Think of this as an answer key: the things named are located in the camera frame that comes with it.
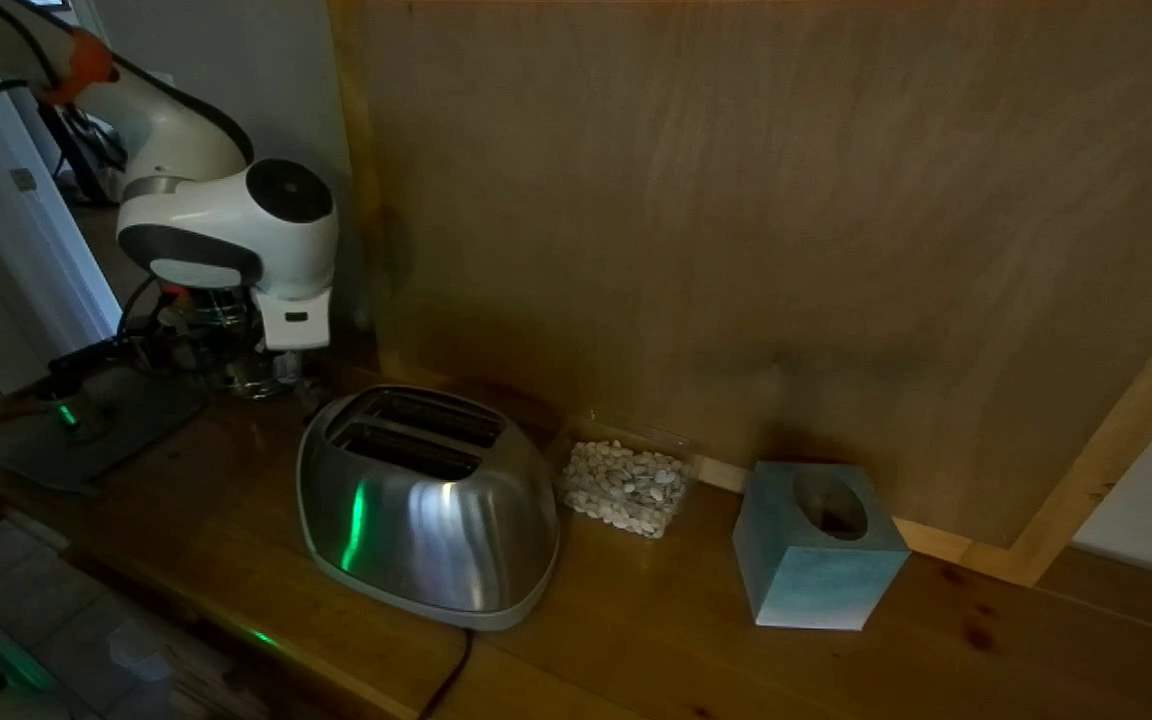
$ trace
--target stainless steel toaster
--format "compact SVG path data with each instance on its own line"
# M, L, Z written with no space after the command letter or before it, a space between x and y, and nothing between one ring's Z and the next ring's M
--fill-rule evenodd
M300 436L300 525L326 572L418 618L500 631L561 553L554 467L496 410L368 389Z

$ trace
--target machine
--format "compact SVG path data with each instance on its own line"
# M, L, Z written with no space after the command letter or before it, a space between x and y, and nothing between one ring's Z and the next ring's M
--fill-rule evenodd
M328 348L338 202L214 106L159 84L98 37L0 0L0 93L32 90L40 117L98 203L118 203L119 248L154 277L250 292L262 348L297 380Z

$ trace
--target light blue tissue box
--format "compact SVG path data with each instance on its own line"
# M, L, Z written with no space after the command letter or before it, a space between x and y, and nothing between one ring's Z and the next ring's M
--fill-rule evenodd
M756 465L731 543L760 628L862 631L908 562L852 465Z

